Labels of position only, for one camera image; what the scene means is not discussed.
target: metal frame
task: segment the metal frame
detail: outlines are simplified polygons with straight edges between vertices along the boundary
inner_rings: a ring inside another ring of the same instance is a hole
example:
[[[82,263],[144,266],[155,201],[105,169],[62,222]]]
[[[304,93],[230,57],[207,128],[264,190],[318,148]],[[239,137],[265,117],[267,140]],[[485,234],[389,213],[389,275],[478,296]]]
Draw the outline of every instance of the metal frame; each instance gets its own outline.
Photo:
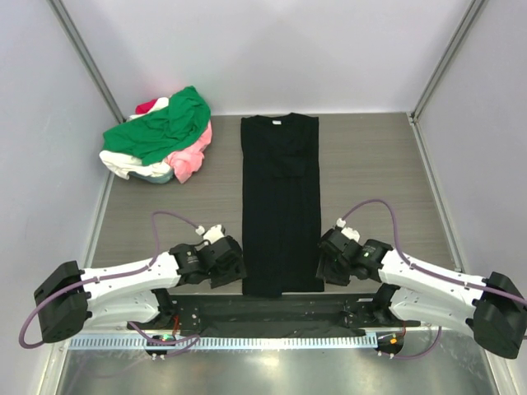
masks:
[[[434,70],[434,72],[432,73],[430,80],[428,80],[427,86],[425,87],[425,90],[423,91],[421,97],[417,101],[416,108],[412,112],[412,119],[416,120],[419,119],[419,117],[421,116],[422,111],[426,107],[431,95],[437,87],[437,84],[439,84],[439,81],[445,74],[450,63],[454,59],[455,55],[458,53],[460,45],[463,43],[464,38],[466,37],[473,23],[476,21],[481,11],[483,10],[483,6],[485,6],[486,4],[487,0],[472,0],[472,2],[470,3],[469,8],[464,14],[463,19],[459,23],[454,35],[452,36],[450,42],[446,47],[445,53],[443,53],[443,56],[441,56],[441,59],[436,66],[436,70]]]
[[[105,79],[102,77],[99,68],[97,67],[93,57],[90,54],[86,44],[84,43],[80,33],[78,32],[72,18],[66,7],[63,5],[62,0],[47,0],[48,4],[54,11],[59,23],[64,29],[66,35],[70,39],[73,48],[77,51],[79,58],[86,67],[86,70],[90,74],[96,88],[103,97],[107,104],[110,112],[114,115],[118,123],[122,123],[125,118],[122,111],[120,110],[117,102],[115,101],[109,87],[107,86]],[[429,184],[431,185],[432,194],[436,202],[437,209],[440,214],[441,223],[443,224],[446,239],[451,251],[452,260],[457,270],[463,270],[463,257],[459,250],[456,242],[457,237],[454,229],[451,225],[450,215],[445,206],[445,203],[441,197],[441,190],[436,181],[435,172],[429,159],[426,142],[423,138],[421,128],[419,126],[419,117],[422,115],[423,110],[427,106],[429,99],[431,98],[434,90],[437,88],[441,78],[446,73],[449,65],[453,61],[455,55],[459,51],[464,38],[468,34],[473,23],[477,20],[478,15],[481,13],[487,0],[473,0],[462,21],[459,23],[454,35],[452,36],[445,53],[441,57],[440,62],[437,64],[436,69],[431,75],[430,80],[427,83],[419,101],[417,102],[416,108],[413,112],[408,113],[408,121],[412,126],[414,136],[417,141],[417,147],[421,154],[422,162],[427,173]],[[106,205],[109,199],[111,185],[114,180],[114,175],[109,173],[108,179],[105,182],[104,190],[101,194],[100,201],[97,207],[97,216],[94,222],[93,231],[91,232],[91,239],[86,249],[86,255],[84,257],[84,267],[90,267],[94,253],[96,251],[97,240],[99,238],[100,227],[102,220],[105,215]],[[49,358],[44,372],[40,380],[40,394],[55,393],[58,388],[58,382],[62,373],[63,364],[66,359],[66,351],[70,341],[57,343],[51,346],[49,352]],[[517,385],[511,375],[507,361],[502,358],[498,358],[492,354],[487,353],[489,365],[491,366],[492,373],[496,380],[497,386],[499,387],[500,393],[513,394],[518,393]]]
[[[106,105],[108,105],[109,110],[112,115],[114,115],[115,120],[118,123],[124,122],[123,112],[120,110],[117,102],[112,95],[109,87],[106,85],[105,79],[102,77],[102,74],[99,71],[93,57],[90,54],[90,51],[84,44],[77,27],[73,23],[72,18],[70,17],[68,10],[64,6],[62,0],[48,0],[48,4],[51,9],[54,11],[55,16],[57,17],[60,25],[64,29],[64,32],[70,39],[73,48],[77,51],[79,58],[82,60],[86,70],[90,74],[91,79],[93,80],[97,90],[100,92],[103,97]]]

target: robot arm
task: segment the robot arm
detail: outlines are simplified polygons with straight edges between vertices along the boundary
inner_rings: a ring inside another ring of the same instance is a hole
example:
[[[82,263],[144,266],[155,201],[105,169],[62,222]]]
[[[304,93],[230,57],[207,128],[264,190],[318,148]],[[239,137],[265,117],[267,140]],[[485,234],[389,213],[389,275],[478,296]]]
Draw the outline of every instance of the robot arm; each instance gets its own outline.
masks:
[[[37,305],[72,283],[94,277],[106,280],[85,284],[46,305],[39,312],[44,342],[60,342],[82,329],[124,326],[129,321],[162,328],[177,314],[168,288],[205,280],[215,288],[245,277],[241,247],[225,235],[221,225],[207,232],[200,227],[197,232],[203,236],[201,244],[178,244],[161,253],[147,270],[151,259],[85,270],[79,270],[76,262],[60,265],[35,291]],[[125,272],[137,274],[122,276]]]
[[[471,336],[499,356],[518,356],[527,329],[527,309],[471,286],[523,298],[508,277],[496,272],[489,278],[470,276],[405,254],[410,266],[391,245],[373,239],[360,245],[359,237],[344,221],[337,221],[319,243],[322,257],[317,277],[341,286],[349,284],[350,277],[370,278],[382,283],[372,302],[377,315],[433,323]]]

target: table surface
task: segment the table surface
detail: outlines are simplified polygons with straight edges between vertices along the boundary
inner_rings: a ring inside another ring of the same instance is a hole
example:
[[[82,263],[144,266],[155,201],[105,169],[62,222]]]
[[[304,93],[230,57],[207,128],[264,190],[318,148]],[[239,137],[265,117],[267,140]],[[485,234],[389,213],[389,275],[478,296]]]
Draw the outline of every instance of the table surface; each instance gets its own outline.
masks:
[[[239,116],[212,118],[212,144],[202,169],[185,184],[152,185],[115,177],[100,230],[93,267],[108,267],[153,254],[150,213],[177,211],[204,226],[223,224],[241,241],[242,152]],[[329,114],[319,116],[319,165],[322,233],[351,206],[368,198],[390,202],[399,220],[406,253],[453,268],[439,215],[417,144],[405,114]],[[362,208],[348,225],[361,239],[393,243],[388,211],[380,204]],[[159,218],[164,250],[196,243],[198,236],[173,218]],[[328,292],[375,292],[373,281],[353,279],[347,288]],[[181,286],[172,293],[240,293],[240,281],[211,291],[207,282]]]

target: metal surface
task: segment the metal surface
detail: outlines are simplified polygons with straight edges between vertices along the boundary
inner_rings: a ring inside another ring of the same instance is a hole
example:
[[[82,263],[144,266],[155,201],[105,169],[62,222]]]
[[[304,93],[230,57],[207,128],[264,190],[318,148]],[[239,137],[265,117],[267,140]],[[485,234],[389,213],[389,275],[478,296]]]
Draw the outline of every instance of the metal surface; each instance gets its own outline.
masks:
[[[149,346],[148,350],[176,351],[187,346],[192,341],[182,342],[173,347]],[[72,339],[69,350],[109,351],[109,350],[144,350],[147,340],[139,334],[86,334],[77,335]],[[199,351],[218,350],[318,350],[341,348],[376,348],[376,333],[367,333],[363,337],[331,337],[331,338],[287,338],[287,339],[246,339],[231,337],[204,337],[193,349]]]
[[[419,119],[419,117],[421,116],[422,111],[427,105],[432,93],[436,89],[437,84],[443,77],[443,74],[445,74],[446,69],[449,67],[450,63],[452,62],[452,59],[458,52],[460,45],[463,43],[465,36],[470,30],[470,27],[472,26],[472,24],[474,23],[486,3],[487,0],[473,0],[470,3],[469,8],[464,14],[463,19],[459,23],[458,28],[456,29],[454,35],[452,36],[452,39],[450,39],[450,42],[446,47],[445,53],[443,53],[441,60],[437,64],[436,70],[434,70],[434,72],[432,73],[424,92],[421,94],[421,97],[417,102],[416,108],[413,111],[413,117],[415,119]]]
[[[427,146],[424,139],[422,138],[421,128],[419,127],[419,122],[415,121],[415,118],[408,114],[408,121],[413,130],[413,135],[417,143],[417,148],[421,154],[422,165],[425,168],[425,173],[427,174],[428,183],[430,184],[431,194],[434,197],[434,202],[436,203],[437,212],[439,213],[439,218],[441,224],[443,225],[443,231],[445,232],[446,242],[448,243],[450,255],[454,266],[456,269],[463,271],[463,259],[461,258],[461,252],[459,251],[458,244],[456,242],[456,237],[454,234],[454,229],[452,228],[452,220],[450,219],[450,214],[446,210],[446,206],[443,202],[441,196],[441,191],[439,189],[439,184],[436,181],[436,176],[434,174],[430,156],[428,155]]]
[[[66,33],[66,36],[70,39],[73,48],[77,51],[79,58],[82,60],[82,63],[86,67],[90,77],[93,79],[97,90],[99,90],[112,115],[114,115],[115,120],[118,123],[124,122],[123,113],[119,109],[109,87],[106,85],[105,79],[102,77],[102,74],[100,74],[99,68],[93,60],[86,44],[84,44],[84,40],[73,23],[68,10],[64,7],[63,2],[61,0],[48,0],[48,4],[53,9],[58,21]]]
[[[422,351],[435,335],[408,331],[403,352]],[[428,357],[410,361],[372,350],[195,351],[155,361],[140,351],[69,351],[57,394],[497,394],[482,354],[449,331]]]

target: white wall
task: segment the white wall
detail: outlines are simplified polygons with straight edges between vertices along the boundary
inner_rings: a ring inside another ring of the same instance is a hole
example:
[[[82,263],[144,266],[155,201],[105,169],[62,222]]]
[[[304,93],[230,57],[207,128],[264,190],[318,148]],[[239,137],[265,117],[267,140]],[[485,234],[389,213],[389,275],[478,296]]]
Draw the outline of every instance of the white wall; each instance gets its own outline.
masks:
[[[214,114],[413,109],[469,0],[64,0],[121,110],[194,84]]]
[[[488,2],[421,119],[467,268],[505,273],[524,296],[526,20],[523,0]],[[511,366],[527,393],[523,347]]]
[[[0,87],[0,393],[33,395],[47,349],[21,349],[18,331],[35,288],[83,258],[114,119],[42,0],[2,5]],[[28,341],[39,334],[35,322]]]

